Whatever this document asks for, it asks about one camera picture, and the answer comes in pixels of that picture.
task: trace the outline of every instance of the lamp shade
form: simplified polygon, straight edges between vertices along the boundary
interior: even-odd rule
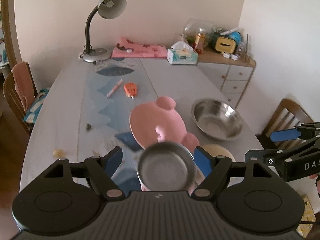
[[[99,0],[98,14],[105,19],[114,19],[120,16],[126,7],[126,0]]]

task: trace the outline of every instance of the chair backrest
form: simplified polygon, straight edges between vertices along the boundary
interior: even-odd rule
[[[36,98],[36,97],[37,97],[37,95],[38,95],[38,91],[37,91],[37,89],[36,89],[35,82],[33,81],[33,78],[32,78],[32,74],[31,74],[31,70],[30,70],[29,63],[28,63],[28,62],[26,62],[26,65],[27,65],[27,67],[28,67],[29,75],[30,75],[30,77],[31,77],[31,81],[32,81],[33,92],[34,92],[34,94],[35,94],[35,98]]]
[[[29,64],[28,63],[26,64],[32,80],[33,90],[36,97],[38,95],[38,92],[36,90],[36,86],[31,75]],[[23,128],[30,135],[31,134],[30,126],[23,121],[23,118],[25,117],[26,112],[24,111],[19,95],[16,92],[12,72],[9,73],[8,77],[5,79],[3,83],[3,95],[6,101],[8,102],[9,107],[13,111],[14,115],[18,118]]]
[[[284,98],[280,102],[278,108],[274,112],[267,126],[263,130],[262,134],[270,137],[273,131],[290,129],[301,125],[302,123],[312,123],[312,118],[307,112],[299,106],[296,102]],[[304,140],[297,139],[291,141],[284,141],[275,143],[278,148],[290,149],[304,142]]]

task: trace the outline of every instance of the cable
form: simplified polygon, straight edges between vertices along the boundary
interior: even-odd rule
[[[313,222],[313,221],[300,221],[299,224],[309,224],[309,225],[318,225],[320,226],[320,222]]]

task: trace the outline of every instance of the tissue box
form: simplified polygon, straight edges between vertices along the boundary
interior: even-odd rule
[[[167,60],[172,65],[196,65],[198,53],[188,49],[168,49]]]

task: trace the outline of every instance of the wooden chair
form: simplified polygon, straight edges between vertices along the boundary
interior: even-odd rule
[[[295,126],[299,126],[302,123],[313,123],[313,120],[296,102],[284,98],[280,102],[262,134],[257,135],[257,138],[264,149],[290,149],[299,145],[304,140],[297,139],[273,143],[270,140],[270,134],[273,131],[290,129]]]
[[[31,75],[30,66],[28,63],[26,63],[26,64],[27,64],[27,67],[29,70],[29,74],[30,74],[30,77],[32,80],[34,94],[36,97],[38,95],[38,92],[37,92],[35,83],[33,81],[32,75]],[[18,120],[21,123],[21,125],[23,126],[23,128],[30,135],[32,127],[23,121],[23,118],[25,117],[26,112],[24,111],[21,100],[15,90],[12,72],[9,73],[8,77],[5,79],[5,81],[3,83],[3,95],[4,95],[4,98],[7,100],[9,107],[11,108],[11,110],[13,111],[15,116],[18,118]]]

